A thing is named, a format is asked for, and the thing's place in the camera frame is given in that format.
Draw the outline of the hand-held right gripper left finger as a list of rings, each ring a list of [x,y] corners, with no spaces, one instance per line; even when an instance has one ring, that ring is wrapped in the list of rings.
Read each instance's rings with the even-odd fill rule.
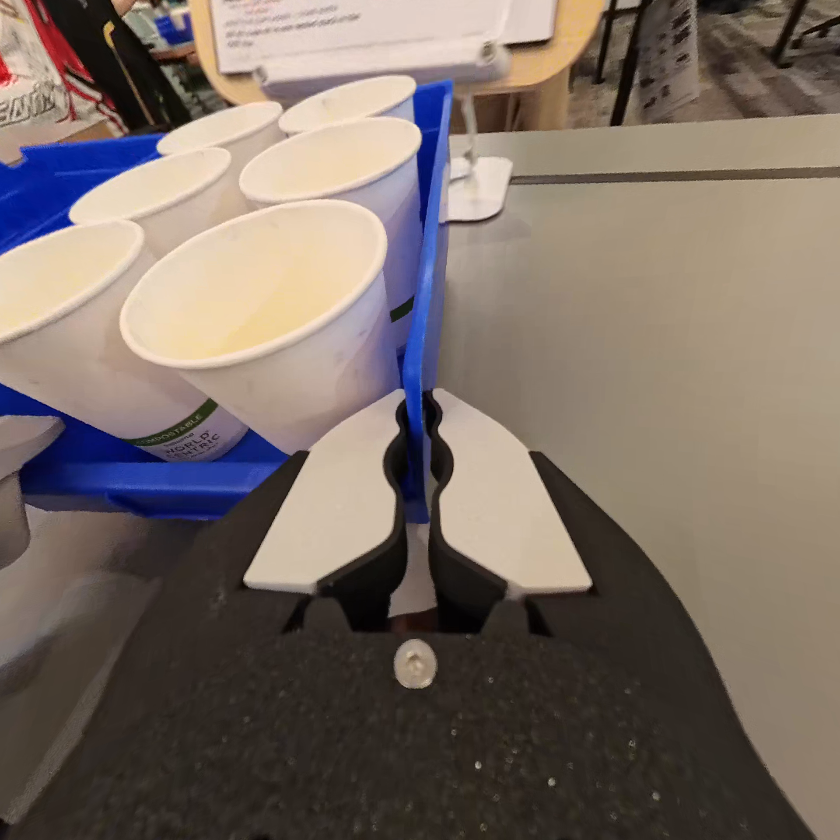
[[[388,623],[408,561],[404,402],[404,390],[395,389],[304,454],[245,572],[245,587],[332,598],[361,631]]]

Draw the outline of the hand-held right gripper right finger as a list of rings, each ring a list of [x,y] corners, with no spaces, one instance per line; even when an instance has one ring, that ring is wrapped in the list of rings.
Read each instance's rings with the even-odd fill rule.
[[[472,632],[500,602],[592,590],[525,444],[442,388],[427,392],[427,436],[428,564],[445,627]]]

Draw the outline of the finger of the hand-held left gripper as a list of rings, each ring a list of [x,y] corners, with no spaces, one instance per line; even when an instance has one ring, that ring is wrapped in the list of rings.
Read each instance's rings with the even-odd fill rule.
[[[1,567],[28,549],[30,530],[20,471],[65,429],[58,416],[1,416]]]

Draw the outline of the white document stand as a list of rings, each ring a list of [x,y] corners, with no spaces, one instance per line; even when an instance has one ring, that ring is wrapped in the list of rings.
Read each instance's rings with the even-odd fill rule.
[[[404,75],[417,85],[453,81],[466,85],[458,95],[465,127],[465,152],[450,165],[448,220],[485,221],[499,214],[511,182],[512,162],[480,156],[476,149],[477,117],[472,86],[498,81],[510,69],[511,53],[498,43],[469,43],[407,48],[341,49],[334,53],[272,61],[255,70],[261,90],[270,98],[300,102],[313,94],[371,77]]]

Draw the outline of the black jacket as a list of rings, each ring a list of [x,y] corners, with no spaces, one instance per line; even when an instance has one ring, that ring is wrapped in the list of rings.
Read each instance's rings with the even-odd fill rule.
[[[45,11],[129,130],[192,119],[160,65],[124,21],[134,1],[46,1]]]

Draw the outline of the beige cloth cover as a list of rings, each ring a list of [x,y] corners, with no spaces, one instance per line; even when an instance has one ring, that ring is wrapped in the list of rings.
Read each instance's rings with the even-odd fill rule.
[[[475,96],[479,133],[565,130],[570,116],[572,67],[525,91]]]

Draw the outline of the printed paper sheet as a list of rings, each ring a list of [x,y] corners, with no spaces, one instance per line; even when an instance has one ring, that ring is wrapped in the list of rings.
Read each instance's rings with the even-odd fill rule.
[[[700,95],[697,1],[653,1],[638,37],[638,115],[668,120]]]

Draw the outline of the printed instruction sheet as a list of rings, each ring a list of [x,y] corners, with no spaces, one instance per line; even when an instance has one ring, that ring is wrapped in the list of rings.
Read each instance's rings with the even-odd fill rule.
[[[519,46],[552,38],[549,1],[212,1],[217,67],[235,74],[341,49],[469,43]]]

